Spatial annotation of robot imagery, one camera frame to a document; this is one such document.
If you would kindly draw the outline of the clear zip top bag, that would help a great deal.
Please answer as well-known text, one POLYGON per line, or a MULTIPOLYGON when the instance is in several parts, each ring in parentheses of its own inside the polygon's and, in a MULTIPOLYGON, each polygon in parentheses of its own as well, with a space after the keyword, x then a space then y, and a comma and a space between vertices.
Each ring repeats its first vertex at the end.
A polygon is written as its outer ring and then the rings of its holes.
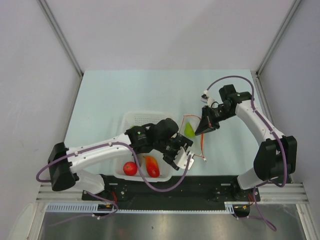
MULTIPOLYGON (((201 118, 194 114, 185 114, 181 123, 181 133, 184 134, 185 124, 189 122, 192 125, 193 130, 195 131, 199 125, 201 118)), ((193 141, 191 150, 195 153, 195 156, 201 158, 204 162, 207 162, 207 158, 204 154, 204 134, 196 135, 195 137, 187 137, 193 141)))

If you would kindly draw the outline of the green toy apple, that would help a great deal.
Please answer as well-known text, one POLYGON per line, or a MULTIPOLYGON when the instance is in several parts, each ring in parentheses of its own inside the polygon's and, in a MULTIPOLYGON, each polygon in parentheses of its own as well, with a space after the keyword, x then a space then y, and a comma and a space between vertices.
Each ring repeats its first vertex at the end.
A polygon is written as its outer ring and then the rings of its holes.
POLYGON ((188 138, 194 138, 196 136, 195 131, 189 122, 187 122, 184 126, 184 135, 188 138))

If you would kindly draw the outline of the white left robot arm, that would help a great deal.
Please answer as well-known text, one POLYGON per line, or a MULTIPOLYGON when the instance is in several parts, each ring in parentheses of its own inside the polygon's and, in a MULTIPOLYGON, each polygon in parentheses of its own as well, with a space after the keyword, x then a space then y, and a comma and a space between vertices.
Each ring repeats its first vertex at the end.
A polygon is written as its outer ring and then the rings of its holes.
POLYGON ((120 157, 137 160, 139 154, 155 150, 173 169, 188 171, 194 163, 192 144, 192 140, 179 133, 178 125, 171 118, 133 126, 116 137, 92 145, 68 148, 60 142, 54 145, 48 158, 51 189, 61 192, 75 187, 105 200, 111 188, 102 175, 87 172, 87 167, 120 157))

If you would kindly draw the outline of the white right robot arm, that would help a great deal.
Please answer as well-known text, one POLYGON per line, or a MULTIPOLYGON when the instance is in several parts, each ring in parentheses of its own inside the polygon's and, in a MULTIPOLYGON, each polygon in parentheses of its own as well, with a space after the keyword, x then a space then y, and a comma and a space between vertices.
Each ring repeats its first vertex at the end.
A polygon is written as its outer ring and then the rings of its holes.
POLYGON ((213 132, 220 128, 220 122, 238 117, 248 127, 259 146, 253 167, 237 176, 230 188, 231 196, 242 201, 249 189, 264 182, 274 183, 278 177, 287 182, 288 175, 296 170, 297 140, 286 136, 255 107, 254 96, 249 92, 237 92, 234 85, 219 90, 221 103, 208 96, 205 90, 201 96, 206 105, 201 109, 201 119, 195 135, 213 132))

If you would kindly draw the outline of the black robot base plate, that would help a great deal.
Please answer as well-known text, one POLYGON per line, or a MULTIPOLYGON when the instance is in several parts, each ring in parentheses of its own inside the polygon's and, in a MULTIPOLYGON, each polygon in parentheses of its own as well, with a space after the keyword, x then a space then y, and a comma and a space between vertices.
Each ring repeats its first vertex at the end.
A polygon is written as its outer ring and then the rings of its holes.
POLYGON ((235 205, 259 201, 258 190, 241 190, 234 175, 186 176, 168 192, 157 192, 142 181, 103 176, 105 188, 98 197, 115 200, 120 210, 129 211, 213 211, 222 210, 226 202, 235 205))

